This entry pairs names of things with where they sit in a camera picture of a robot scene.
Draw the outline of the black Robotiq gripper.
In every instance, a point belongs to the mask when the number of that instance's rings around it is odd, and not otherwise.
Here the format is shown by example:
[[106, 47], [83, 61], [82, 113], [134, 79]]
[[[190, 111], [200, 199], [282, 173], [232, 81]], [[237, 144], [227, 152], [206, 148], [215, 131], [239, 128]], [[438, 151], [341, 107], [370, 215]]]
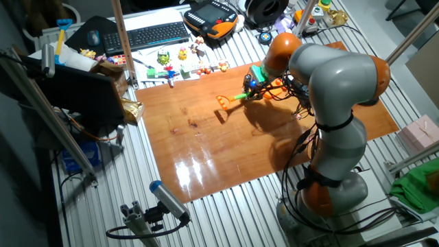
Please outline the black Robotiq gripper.
[[248, 73], [244, 76], [242, 92], [247, 95], [246, 100], [248, 102], [263, 99], [262, 84], [264, 82], [265, 77], [263, 75]]

